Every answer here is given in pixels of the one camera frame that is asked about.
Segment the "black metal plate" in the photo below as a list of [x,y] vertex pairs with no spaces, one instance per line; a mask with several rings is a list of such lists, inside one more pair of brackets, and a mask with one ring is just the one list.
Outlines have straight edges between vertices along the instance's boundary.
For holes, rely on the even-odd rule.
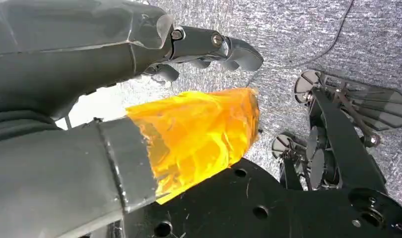
[[[126,215],[124,229],[129,238],[402,237],[361,221],[349,193],[285,190],[258,165],[242,159],[164,205],[154,203]],[[356,219],[360,228],[352,224]]]

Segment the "mounting hole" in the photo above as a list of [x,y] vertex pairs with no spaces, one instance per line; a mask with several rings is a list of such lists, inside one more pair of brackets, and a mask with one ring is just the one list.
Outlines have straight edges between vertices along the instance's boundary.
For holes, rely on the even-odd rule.
[[353,220],[353,221],[351,221],[351,223],[352,223],[355,227],[357,227],[357,228],[359,228],[359,227],[362,226],[362,224],[360,223],[359,220]]
[[255,217],[260,220],[265,220],[268,217],[268,210],[263,206],[258,206],[252,210]]
[[235,170],[235,174],[236,176],[243,178],[246,176],[247,172],[244,169],[237,169]]
[[381,215],[375,212],[372,211],[364,212],[362,213],[361,217],[374,227],[380,227],[382,225],[383,218],[381,217]]
[[154,235],[157,237],[166,237],[172,232],[172,224],[170,222],[161,222],[154,228]]
[[401,223],[395,224],[394,228],[397,229],[400,233],[402,233],[402,224]]

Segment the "bolt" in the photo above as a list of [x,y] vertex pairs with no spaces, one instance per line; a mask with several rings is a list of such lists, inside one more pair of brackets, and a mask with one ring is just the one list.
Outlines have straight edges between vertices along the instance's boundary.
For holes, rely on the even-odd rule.
[[357,228],[359,228],[359,227],[362,226],[362,224],[360,223],[359,220],[353,220],[353,221],[351,221],[351,223],[352,223],[355,227],[357,227]]
[[376,202],[376,199],[374,197],[369,197],[369,201],[373,204]]
[[309,102],[314,98],[314,95],[308,91],[302,97]]
[[378,139],[376,138],[376,136],[372,135],[371,136],[371,143],[375,144],[378,141]]
[[215,47],[220,48],[221,44],[223,43],[223,37],[220,36],[220,34],[218,34],[217,32],[215,32],[211,37],[211,41]]
[[172,33],[170,34],[172,37],[172,40],[180,40],[183,38],[182,32],[180,30],[174,30],[172,31]]

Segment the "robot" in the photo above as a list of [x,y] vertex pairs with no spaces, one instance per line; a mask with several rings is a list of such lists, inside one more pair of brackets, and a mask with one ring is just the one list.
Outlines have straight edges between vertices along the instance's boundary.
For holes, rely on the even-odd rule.
[[164,205],[129,119],[55,125],[97,88],[142,74],[173,81],[170,63],[213,61],[255,71],[263,58],[127,0],[0,1],[0,237],[402,237],[402,207],[365,150],[380,142],[374,130],[402,126],[393,90],[304,72],[295,95],[311,135],[277,137],[280,181],[242,159]]

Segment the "robotic finger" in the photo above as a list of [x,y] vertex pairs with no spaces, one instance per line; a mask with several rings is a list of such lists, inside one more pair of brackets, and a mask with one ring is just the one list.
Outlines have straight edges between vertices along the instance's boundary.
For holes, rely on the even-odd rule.
[[[243,40],[222,36],[214,30],[177,27],[170,33],[172,53],[170,57],[158,65],[150,67],[144,74],[154,75],[160,72],[160,65],[170,63],[190,63],[196,68],[207,68],[212,61],[219,62],[227,70],[241,67],[247,71],[258,70],[263,64],[263,57],[254,47]],[[173,77],[164,75],[167,81]]]

